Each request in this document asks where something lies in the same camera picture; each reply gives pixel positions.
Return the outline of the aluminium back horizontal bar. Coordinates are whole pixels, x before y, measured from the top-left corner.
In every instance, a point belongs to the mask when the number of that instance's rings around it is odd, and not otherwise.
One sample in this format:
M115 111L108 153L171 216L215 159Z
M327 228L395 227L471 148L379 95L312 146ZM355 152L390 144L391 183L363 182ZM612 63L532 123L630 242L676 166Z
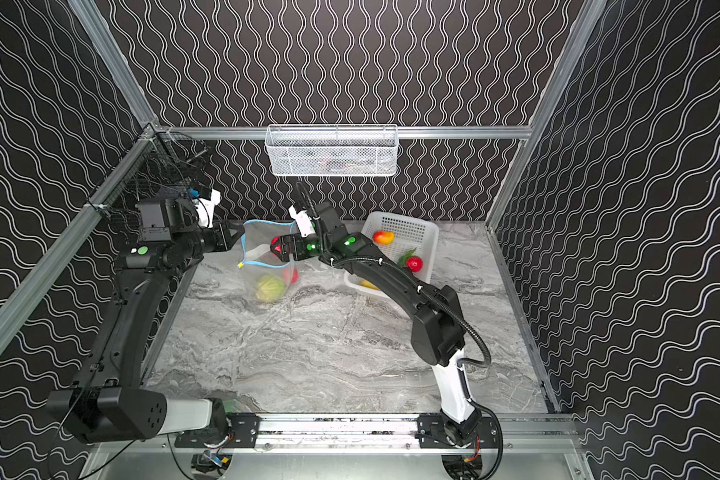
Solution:
M268 127L159 127L160 133L178 134L199 140L263 141L272 134L276 139L327 137L393 138L399 140L467 140L530 138L530 126L395 126L395 125L270 125Z

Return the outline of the red toy pomegranate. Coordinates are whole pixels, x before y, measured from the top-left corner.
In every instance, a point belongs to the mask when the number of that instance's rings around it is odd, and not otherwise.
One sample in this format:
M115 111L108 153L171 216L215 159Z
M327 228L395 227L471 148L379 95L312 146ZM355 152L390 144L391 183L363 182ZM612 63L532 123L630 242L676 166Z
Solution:
M273 238L270 243L270 251L277 257L280 257L283 254L282 242L280 240L280 237Z

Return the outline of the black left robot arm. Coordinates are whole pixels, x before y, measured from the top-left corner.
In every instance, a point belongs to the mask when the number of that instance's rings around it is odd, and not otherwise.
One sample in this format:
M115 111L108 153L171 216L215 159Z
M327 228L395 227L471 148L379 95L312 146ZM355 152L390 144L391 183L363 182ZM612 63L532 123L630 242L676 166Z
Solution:
M149 198L136 205L140 237L114 264L115 291L91 353L72 384L48 396L46 410L75 439L94 444L200 432L215 445L230 426L218 399L169 400L142 386L142 363L152 322L174 277L208 253L227 252L242 225L199 222L186 196Z

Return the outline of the white mesh wall basket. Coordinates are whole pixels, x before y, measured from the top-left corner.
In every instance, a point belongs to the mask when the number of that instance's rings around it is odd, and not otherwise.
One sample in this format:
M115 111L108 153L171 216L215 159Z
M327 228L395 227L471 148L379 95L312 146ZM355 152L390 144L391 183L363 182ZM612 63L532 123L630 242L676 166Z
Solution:
M265 139L272 173L282 177L390 177L397 172L399 148L396 137Z

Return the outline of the aluminium left side bar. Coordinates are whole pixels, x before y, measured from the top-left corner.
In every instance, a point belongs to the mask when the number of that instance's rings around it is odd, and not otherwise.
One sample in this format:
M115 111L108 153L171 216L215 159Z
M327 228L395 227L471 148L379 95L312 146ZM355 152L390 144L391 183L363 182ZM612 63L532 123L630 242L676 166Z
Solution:
M101 220L98 210L122 190L153 146L156 133L144 131L87 203L71 220L0 308L0 356Z

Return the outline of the aluminium frame corner post right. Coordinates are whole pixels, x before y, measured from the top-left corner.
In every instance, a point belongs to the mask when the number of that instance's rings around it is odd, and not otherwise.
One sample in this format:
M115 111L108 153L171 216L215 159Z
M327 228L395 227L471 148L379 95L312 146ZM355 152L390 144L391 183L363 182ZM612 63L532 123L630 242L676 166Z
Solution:
M582 4L531 118L529 124L530 136L527 140L523 140L518 147L486 219L486 227L490 232L495 231L499 225L501 217L520 183L523 172L528 166L531 156L552 118L555 107L571 79L573 70L584 52L587 41L597 26L606 6L607 1L605 0L588 0Z

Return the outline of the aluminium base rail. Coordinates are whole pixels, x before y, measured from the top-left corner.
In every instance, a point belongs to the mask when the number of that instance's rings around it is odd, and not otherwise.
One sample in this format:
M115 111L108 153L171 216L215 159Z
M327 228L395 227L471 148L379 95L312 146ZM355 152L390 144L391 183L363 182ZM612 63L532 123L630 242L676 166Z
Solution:
M253 414L231 416L232 440L219 453L470 455L497 451L503 433L506 454L573 454L579 450L568 415L500 414L486 418L480 446L457 447L445 439L437 414Z

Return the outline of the orange red toy peach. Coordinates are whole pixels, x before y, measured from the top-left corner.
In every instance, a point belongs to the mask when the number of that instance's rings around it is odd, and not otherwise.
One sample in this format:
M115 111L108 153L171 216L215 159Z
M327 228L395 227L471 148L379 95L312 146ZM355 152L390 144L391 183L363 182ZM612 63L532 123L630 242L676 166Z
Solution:
M395 240L395 234L391 231L376 231L372 237L373 241L379 245L389 245Z

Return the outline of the aluminium frame corner post left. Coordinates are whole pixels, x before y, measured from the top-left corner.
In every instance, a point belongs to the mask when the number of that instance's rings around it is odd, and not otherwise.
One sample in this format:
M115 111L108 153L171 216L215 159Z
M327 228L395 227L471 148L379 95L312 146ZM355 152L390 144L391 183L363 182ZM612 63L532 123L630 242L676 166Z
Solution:
M142 127L157 126L157 114L150 106L96 3L91 0L70 0L68 4L107 67L131 113Z

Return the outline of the white plastic perforated basket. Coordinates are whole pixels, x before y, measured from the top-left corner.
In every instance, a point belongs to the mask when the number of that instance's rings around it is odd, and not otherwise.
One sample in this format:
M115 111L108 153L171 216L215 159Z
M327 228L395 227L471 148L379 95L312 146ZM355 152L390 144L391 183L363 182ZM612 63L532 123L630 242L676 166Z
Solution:
M410 289L411 282L404 280L395 268L386 263L382 265L378 263L381 254L415 277L418 282L430 282L439 236L439 228L434 223L400 214L376 211L367 217L360 230L350 228L347 230L351 233L360 233L369 240L374 260L374 262L344 265L344 268L352 269L344 274L344 280L348 286L364 294L381 298L388 298L388 291L398 295L399 292ZM394 242L389 245L376 244L372 237L376 231L380 230L393 232L395 234ZM419 256L424 262L424 267L420 272L411 272L405 266L405 260L412 255ZM363 279L368 280L380 290L364 288L360 285Z

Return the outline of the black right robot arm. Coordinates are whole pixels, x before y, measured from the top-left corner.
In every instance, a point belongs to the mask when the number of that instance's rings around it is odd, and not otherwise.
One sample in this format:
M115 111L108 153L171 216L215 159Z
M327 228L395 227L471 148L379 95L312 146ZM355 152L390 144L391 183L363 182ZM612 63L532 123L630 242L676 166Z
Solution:
M483 408L471 394L465 367L486 368L490 350L466 321L458 294L418 279L389 258L367 235L350 231L334 208L304 200L289 208L297 231L272 240L270 251L280 261L316 258L323 264L369 281L400 307L411 321L414 352L432 367L440 393L444 434L453 445L466 445L477 435Z

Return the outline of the green toy cabbage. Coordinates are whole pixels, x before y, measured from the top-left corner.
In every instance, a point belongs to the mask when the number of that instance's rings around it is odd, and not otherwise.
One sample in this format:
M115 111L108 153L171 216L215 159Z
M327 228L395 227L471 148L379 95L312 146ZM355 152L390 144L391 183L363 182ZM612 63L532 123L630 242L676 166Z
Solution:
M276 302L288 289L288 284L280 277L271 274L262 275L256 282L255 297L262 302Z

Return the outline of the clear zip bag blue zipper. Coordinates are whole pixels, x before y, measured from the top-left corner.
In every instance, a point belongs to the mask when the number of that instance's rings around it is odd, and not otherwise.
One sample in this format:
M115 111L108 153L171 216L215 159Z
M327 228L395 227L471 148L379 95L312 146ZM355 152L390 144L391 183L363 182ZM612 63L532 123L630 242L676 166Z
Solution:
M243 225L245 234L240 239L243 259L238 264L238 270L244 280L247 292L256 299L254 289L257 280L262 275L271 274L283 279L284 268L287 266L296 267L292 260L290 262L281 262L277 259L270 251L270 242L276 236L297 233L298 228L293 221L249 220ZM287 291L295 283L288 285Z

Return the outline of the yellow toy potato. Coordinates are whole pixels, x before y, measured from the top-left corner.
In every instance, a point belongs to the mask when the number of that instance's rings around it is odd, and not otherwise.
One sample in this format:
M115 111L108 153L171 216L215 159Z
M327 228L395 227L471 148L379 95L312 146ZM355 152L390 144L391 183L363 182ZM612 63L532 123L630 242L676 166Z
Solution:
M371 282L369 282L368 280L365 280L365 279L361 280L360 285L363 286L364 288L377 290L377 291L380 290L377 286L375 286L374 284L372 284Z

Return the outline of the aluminium frame corner post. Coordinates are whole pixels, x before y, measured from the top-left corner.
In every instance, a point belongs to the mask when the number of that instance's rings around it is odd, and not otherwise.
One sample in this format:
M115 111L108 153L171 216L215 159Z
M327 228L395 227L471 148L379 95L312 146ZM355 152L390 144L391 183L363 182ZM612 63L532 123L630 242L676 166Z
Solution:
M96 3L91 0L70 0L68 4L107 67L131 113L142 127L157 126L157 114L150 106Z
M528 166L531 156L552 118L555 107L571 79L573 70L584 52L587 41L597 26L606 6L607 1L605 0L588 0L582 4L531 118L529 124L530 136L527 140L523 140L518 147L486 219L486 227L490 232L495 231L499 225L501 217L520 183L523 172Z

